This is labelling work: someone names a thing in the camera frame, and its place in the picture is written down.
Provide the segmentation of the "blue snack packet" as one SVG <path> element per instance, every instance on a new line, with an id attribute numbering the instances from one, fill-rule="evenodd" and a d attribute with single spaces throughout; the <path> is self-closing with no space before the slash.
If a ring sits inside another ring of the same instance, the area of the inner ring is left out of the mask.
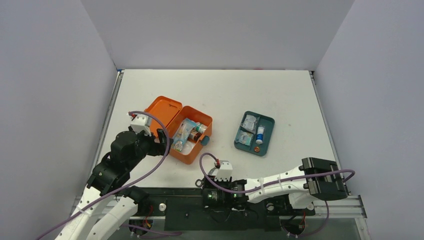
<path id="1" fill-rule="evenodd" d="M 173 136 L 171 148 L 177 152 L 181 152 L 186 144 L 191 131 L 196 127 L 196 123 L 188 118 L 184 119 L 179 125 Z"/>

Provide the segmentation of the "orange plastic medicine box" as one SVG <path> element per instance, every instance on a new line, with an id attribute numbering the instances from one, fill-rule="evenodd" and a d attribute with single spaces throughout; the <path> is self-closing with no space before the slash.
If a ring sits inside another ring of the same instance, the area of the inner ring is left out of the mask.
<path id="1" fill-rule="evenodd" d="M 172 157 L 187 165 L 192 164 L 195 161 L 202 148 L 210 141 L 213 129 L 213 118 L 191 106 L 183 106 L 183 104 L 179 101 L 165 96 L 159 96 L 148 108 L 145 109 L 145 112 L 158 118 L 166 126 L 171 138 L 176 133 L 181 122 L 186 118 L 194 121 L 195 123 L 200 122 L 207 126 L 207 130 L 201 135 L 197 142 L 193 142 L 188 139 L 188 142 L 196 144 L 196 156 L 183 155 L 181 152 L 174 149 L 170 150 L 170 155 Z"/>

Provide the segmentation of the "white gauze packet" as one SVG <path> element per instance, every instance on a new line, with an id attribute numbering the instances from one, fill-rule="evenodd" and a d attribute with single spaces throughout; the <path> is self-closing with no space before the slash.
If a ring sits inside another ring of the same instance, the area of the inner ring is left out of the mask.
<path id="1" fill-rule="evenodd" d="M 183 148 L 182 148 L 182 150 L 181 150 L 180 153 L 182 155 L 185 155 L 185 156 L 189 156 L 189 155 L 196 156 L 197 155 L 196 144 L 193 143 L 193 142 L 191 142 L 191 141 L 187 141 L 184 144 L 184 146 L 183 146 Z"/>

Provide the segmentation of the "brown bottle orange cap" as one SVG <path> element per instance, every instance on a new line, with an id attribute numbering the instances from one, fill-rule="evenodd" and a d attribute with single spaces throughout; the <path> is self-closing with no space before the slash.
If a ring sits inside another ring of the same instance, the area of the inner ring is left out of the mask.
<path id="1" fill-rule="evenodd" d="M 189 133 L 189 136 L 188 136 L 188 138 L 191 140 L 191 141 L 193 141 L 194 143 L 196 143 L 197 141 L 198 141 L 198 139 L 200 138 L 202 136 L 202 133 L 200 133 L 200 132 L 198 132 L 198 131 L 196 131 L 196 130 L 192 130 L 190 133 Z"/>

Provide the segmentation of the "white bottle green label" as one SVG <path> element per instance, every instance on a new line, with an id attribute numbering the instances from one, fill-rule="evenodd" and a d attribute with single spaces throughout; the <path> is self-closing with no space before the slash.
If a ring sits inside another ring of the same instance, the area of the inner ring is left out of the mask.
<path id="1" fill-rule="evenodd" d="M 204 134 L 205 131 L 208 129 L 208 126 L 201 123 L 201 122 L 196 122 L 196 126 L 195 126 L 195 131 L 200 133 L 200 134 Z"/>

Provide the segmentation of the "small teal wipe packet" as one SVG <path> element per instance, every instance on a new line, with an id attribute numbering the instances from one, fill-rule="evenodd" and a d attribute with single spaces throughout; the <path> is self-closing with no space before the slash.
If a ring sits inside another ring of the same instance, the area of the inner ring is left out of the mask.
<path id="1" fill-rule="evenodd" d="M 251 132 L 240 130 L 236 142 L 246 146 L 250 146 L 252 143 L 253 136 L 254 135 Z"/>

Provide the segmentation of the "teal divided tray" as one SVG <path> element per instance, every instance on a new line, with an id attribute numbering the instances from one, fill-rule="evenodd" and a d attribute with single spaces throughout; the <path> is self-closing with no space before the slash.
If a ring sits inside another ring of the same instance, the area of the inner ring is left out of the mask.
<path id="1" fill-rule="evenodd" d="M 246 131 L 245 129 L 243 129 L 241 127 L 241 122 L 244 119 L 244 116 L 247 115 L 247 114 L 254 115 L 254 116 L 259 116 L 259 122 L 258 122 L 257 128 L 259 126 L 264 126 L 265 127 L 264 138 L 263 138 L 264 142 L 263 142 L 263 144 L 256 144 L 257 129 L 256 129 L 256 133 L 252 133 L 253 134 L 253 138 L 252 138 L 252 141 L 251 141 L 251 145 L 250 146 L 244 145 L 244 144 L 241 144 L 241 143 L 238 143 L 237 142 L 237 137 L 238 137 L 240 131 L 248 132 L 248 131 Z M 269 149 L 269 145 L 270 145 L 270 142 L 271 142 L 271 138 L 272 138 L 272 133 L 273 133 L 273 130 L 274 130 L 274 126 L 275 126 L 275 120 L 272 117 L 266 116 L 266 115 L 263 115 L 263 114 L 259 114 L 259 113 L 253 112 L 253 111 L 246 111 L 243 114 L 243 117 L 242 117 L 242 119 L 240 121 L 238 130 L 236 132 L 236 136 L 235 136 L 234 141 L 233 141 L 234 147 L 236 149 L 240 150 L 240 151 L 243 151 L 243 152 L 246 152 L 246 153 L 255 155 L 257 157 L 264 157 L 267 154 L 268 149 Z M 260 151 L 259 152 L 255 152 L 254 151 L 254 148 L 255 147 L 259 147 Z"/>

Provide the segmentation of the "white blue tube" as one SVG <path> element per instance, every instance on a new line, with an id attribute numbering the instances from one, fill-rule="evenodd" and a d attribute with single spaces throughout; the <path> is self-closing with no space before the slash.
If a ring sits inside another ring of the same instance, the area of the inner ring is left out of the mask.
<path id="1" fill-rule="evenodd" d="M 260 125 L 257 128 L 257 132 L 256 132 L 256 138 L 255 138 L 255 143 L 257 145 L 261 145 L 264 143 L 264 133 L 265 133 L 265 127 Z"/>

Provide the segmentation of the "zip bag of wipes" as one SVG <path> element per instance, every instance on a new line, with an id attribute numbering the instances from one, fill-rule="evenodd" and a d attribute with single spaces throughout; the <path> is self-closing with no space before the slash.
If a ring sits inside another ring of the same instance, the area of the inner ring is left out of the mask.
<path id="1" fill-rule="evenodd" d="M 240 124 L 240 126 L 250 132 L 255 134 L 257 131 L 258 123 L 259 123 L 260 117 L 252 114 L 246 114 Z"/>

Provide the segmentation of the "black scissors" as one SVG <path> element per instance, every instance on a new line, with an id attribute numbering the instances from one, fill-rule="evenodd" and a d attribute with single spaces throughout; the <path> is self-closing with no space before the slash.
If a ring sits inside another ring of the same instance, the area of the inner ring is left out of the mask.
<path id="1" fill-rule="evenodd" d="M 195 184 L 196 187 L 202 188 L 203 185 L 204 185 L 204 180 L 203 179 L 197 179 L 194 184 Z"/>

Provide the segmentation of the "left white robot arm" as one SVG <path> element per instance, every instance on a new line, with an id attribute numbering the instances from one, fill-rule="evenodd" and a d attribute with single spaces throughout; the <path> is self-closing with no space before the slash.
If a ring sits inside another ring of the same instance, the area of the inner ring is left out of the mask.
<path id="1" fill-rule="evenodd" d="M 57 239 L 85 240 L 100 236 L 92 232 L 92 228 L 115 195 L 122 196 L 122 202 L 117 204 L 119 216 L 117 220 L 107 219 L 106 223 L 119 226 L 133 214 L 145 214 L 149 210 L 150 195 L 128 183 L 130 173 L 146 156 L 166 157 L 171 142 L 168 131 L 161 128 L 157 129 L 157 135 L 144 130 L 136 133 L 132 129 L 120 132 L 111 143 L 110 152 L 92 170 L 77 209 Z"/>

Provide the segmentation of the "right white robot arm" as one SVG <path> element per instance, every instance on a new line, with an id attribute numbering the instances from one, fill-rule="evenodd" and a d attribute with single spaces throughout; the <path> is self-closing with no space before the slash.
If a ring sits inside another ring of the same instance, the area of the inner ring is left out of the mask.
<path id="1" fill-rule="evenodd" d="M 313 201 L 336 201 L 347 198 L 343 170 L 335 161 L 316 157 L 301 160 L 301 165 L 275 175 L 232 180 L 233 167 L 228 161 L 214 158 L 214 168 L 203 173 L 202 200 L 206 208 L 246 209 L 247 204 L 283 196 L 282 207 L 294 214 Z"/>

